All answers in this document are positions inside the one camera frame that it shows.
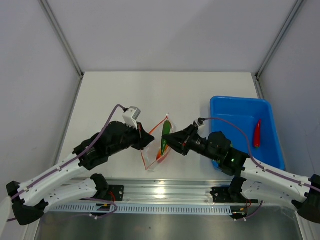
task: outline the red pepper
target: red pepper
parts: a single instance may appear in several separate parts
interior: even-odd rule
[[[256,149],[260,147],[260,126],[261,126],[261,119],[259,119],[259,121],[254,129],[253,146]]]

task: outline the white table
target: white table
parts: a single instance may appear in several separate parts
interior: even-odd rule
[[[60,161],[82,141],[100,132],[116,104],[136,106],[138,121],[148,132],[167,113],[182,130],[199,117],[210,116],[214,96],[257,98],[251,73],[226,72],[86,72],[62,147]],[[118,110],[113,121],[121,121]],[[209,135],[207,123],[203,136]],[[82,177],[101,173],[108,179],[224,181],[211,160],[194,152],[171,151],[154,172],[145,170],[139,151],[129,148]]]

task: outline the gray wall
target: gray wall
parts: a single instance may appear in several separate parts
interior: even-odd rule
[[[84,71],[256,72],[296,0],[49,0]]]
[[[36,0],[0,1],[0,201],[53,163],[79,79]],[[8,223],[1,239],[21,239]]]
[[[306,176],[320,175],[319,9],[320,1],[306,1],[261,80],[286,168]]]

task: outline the blue bin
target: blue bin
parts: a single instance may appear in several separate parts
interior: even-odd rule
[[[215,96],[210,100],[211,117],[225,119],[242,129],[248,136],[252,155],[272,167],[284,170],[285,163],[269,102],[263,99]],[[253,146],[256,125],[261,119],[260,147]],[[212,132],[223,132],[235,149],[248,153],[245,137],[233,126],[220,120],[211,120]]]

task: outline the metal corner post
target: metal corner post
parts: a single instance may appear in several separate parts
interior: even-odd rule
[[[46,15],[46,17],[48,18],[56,36],[58,37],[59,41],[61,42],[62,44],[62,47],[64,48],[65,50],[65,53],[67,54],[67,56],[69,57],[75,71],[77,72],[77,74],[82,77],[83,76],[83,72],[79,66],[79,63],[48,3],[47,0],[38,0],[39,4],[41,5],[42,9],[43,9],[43,12],[44,14]]]
[[[269,62],[271,61],[272,57],[274,56],[274,54],[276,53],[278,47],[280,46],[280,44],[282,43],[282,41],[284,40],[287,32],[289,31],[290,27],[292,26],[294,20],[296,19],[296,17],[298,16],[300,10],[302,9],[304,3],[307,0],[296,0],[293,8],[291,9],[288,17],[286,18],[279,34],[277,35],[277,37],[275,38],[271,48],[269,49],[266,57],[264,58],[257,74],[256,74],[256,79],[259,81],[262,73],[264,72],[264,70],[266,69],[267,65],[269,64]]]

